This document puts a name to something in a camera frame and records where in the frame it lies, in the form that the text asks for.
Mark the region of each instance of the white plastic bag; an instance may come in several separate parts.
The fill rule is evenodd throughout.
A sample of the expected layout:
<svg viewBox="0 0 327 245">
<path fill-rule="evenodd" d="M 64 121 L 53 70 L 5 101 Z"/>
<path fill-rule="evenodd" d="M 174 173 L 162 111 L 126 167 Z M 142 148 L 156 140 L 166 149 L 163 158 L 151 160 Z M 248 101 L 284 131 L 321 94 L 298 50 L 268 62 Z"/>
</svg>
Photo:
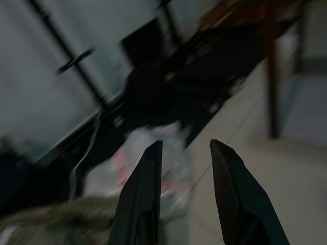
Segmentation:
<svg viewBox="0 0 327 245">
<path fill-rule="evenodd" d="M 185 214 L 191 198 L 190 154 L 179 123 L 152 129 L 138 128 L 115 155 L 95 167 L 85 178 L 84 196 L 119 196 L 144 150 L 163 141 L 160 218 L 173 219 Z"/>
</svg>

